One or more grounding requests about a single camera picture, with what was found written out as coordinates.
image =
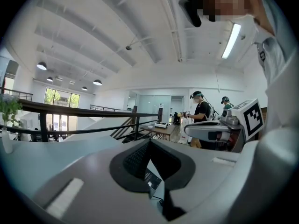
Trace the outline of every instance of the black t-shirt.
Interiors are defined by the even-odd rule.
[[[206,114],[206,116],[209,117],[210,106],[206,101],[202,101],[201,103],[199,103],[197,105],[194,115],[197,115],[197,114]],[[204,116],[204,118],[202,118],[202,119],[195,119],[194,122],[197,123],[197,122],[207,121],[206,116]]]

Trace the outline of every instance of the handrail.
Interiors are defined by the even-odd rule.
[[[124,134],[123,130],[129,127],[135,127],[135,132],[130,133],[130,135],[135,135],[135,140],[137,140],[137,136],[139,131],[139,125],[147,124],[151,122],[156,122],[158,120],[151,120],[143,123],[139,123],[140,117],[156,117],[157,114],[146,114],[146,113],[129,113],[129,112],[111,112],[111,111],[92,111],[87,109],[78,109],[78,108],[70,108],[70,107],[64,107],[64,106],[57,106],[57,105],[48,105],[43,103],[36,103],[32,101],[27,101],[23,99],[19,99],[19,102],[22,104],[22,108],[24,111],[28,112],[36,112],[40,113],[40,123],[41,123],[41,130],[28,130],[28,129],[20,129],[15,127],[8,127],[0,125],[1,128],[5,127],[8,131],[11,132],[17,132],[17,133],[29,133],[29,134],[41,134],[43,142],[48,142],[48,135],[49,134],[56,134],[56,135],[71,135],[71,134],[82,134],[82,133],[96,133],[96,132],[102,132],[102,131],[109,131],[109,130],[115,130],[118,132],[118,134]],[[122,125],[117,127],[110,127],[110,128],[102,128],[102,129],[90,129],[90,130],[74,130],[74,131],[48,131],[47,130],[47,114],[60,114],[60,115],[69,115],[69,116],[77,116],[77,117],[110,117],[110,118],[116,118],[116,117],[129,117],[129,118],[136,118],[135,124],[130,124],[130,119],[127,119],[127,121],[124,124],[129,123],[129,125]]]
[[[4,87],[0,87],[0,90],[12,91],[12,92],[17,92],[17,93],[22,93],[22,94],[33,95],[33,94],[31,94],[31,93],[22,92],[22,91],[15,91],[15,90],[7,89],[7,88],[4,88]]]
[[[157,114],[146,113],[129,113],[129,112],[112,112],[112,111],[92,111],[88,109],[70,108],[58,105],[48,105],[20,99],[24,111],[46,113],[46,114],[61,114],[77,117],[154,117]]]
[[[99,106],[99,105],[90,105],[91,110],[97,110],[97,107],[103,108],[103,111],[104,111],[104,109],[109,109],[109,110],[113,110],[113,111],[122,110],[122,109],[109,108],[109,107],[104,107],[104,106]]]
[[[128,125],[128,124],[130,124],[130,123],[131,123],[131,118],[128,118],[128,119],[127,119],[127,122],[124,123],[124,124],[122,124],[121,126]],[[117,134],[116,134],[113,138],[116,138],[116,137],[117,137],[117,136],[118,136],[124,129],[125,129],[124,127],[121,128],[121,129],[117,129],[117,130],[116,130]]]
[[[11,90],[11,89],[6,89],[3,87],[0,87],[0,90],[2,91],[8,91],[8,93],[12,96],[18,97],[19,99],[23,99],[23,100],[32,100],[33,94],[31,93],[27,93],[27,92],[22,92],[22,91],[15,91],[15,90]]]
[[[128,118],[125,122],[123,122],[121,126],[126,125],[129,120],[131,120],[131,118]],[[117,131],[119,131],[119,129],[115,130],[112,134],[110,134],[110,136],[112,137],[113,135],[115,135]]]
[[[114,130],[114,129],[143,125],[143,124],[147,124],[147,123],[151,123],[151,122],[155,122],[155,121],[158,121],[158,120],[151,120],[151,121],[147,121],[147,122],[143,122],[143,123],[135,124],[135,125],[117,126],[117,127],[102,128],[102,129],[86,129],[86,130],[72,130],[72,131],[49,131],[49,130],[46,130],[45,132],[47,133],[47,135],[48,134],[63,135],[63,134],[96,133],[96,132],[103,132],[103,131],[109,131],[109,130]],[[20,129],[20,128],[15,128],[15,127],[5,126],[5,125],[0,125],[0,128],[6,128],[7,131],[16,132],[16,133],[43,134],[42,130]]]

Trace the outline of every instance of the white device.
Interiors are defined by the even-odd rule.
[[[167,128],[167,124],[158,124],[158,123],[155,123],[155,127]]]
[[[263,128],[262,110],[257,99],[246,100],[230,110],[231,115],[236,116],[244,127],[246,141]]]

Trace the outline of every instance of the cable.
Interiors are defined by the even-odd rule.
[[[215,113],[219,115],[219,113],[214,109],[214,107],[212,106],[212,104],[207,100],[207,98],[205,97],[207,103],[210,105],[210,107],[213,109],[213,120],[216,120],[216,116],[214,115]]]
[[[155,198],[158,198],[158,199],[160,199],[160,200],[164,201],[162,198],[159,198],[159,197],[157,197],[157,196],[153,196],[153,197],[155,197]]]
[[[157,196],[153,196],[153,197],[160,199],[160,201],[159,201],[160,205],[164,206],[164,200],[162,198],[159,198]]]

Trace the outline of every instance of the fluorescent light tube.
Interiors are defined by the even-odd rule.
[[[238,38],[238,35],[240,33],[241,30],[241,25],[239,24],[234,24],[233,29],[232,29],[232,33],[230,34],[229,40],[228,40],[228,44],[226,45],[225,51],[222,55],[223,59],[227,59],[230,52],[232,51],[235,41]]]

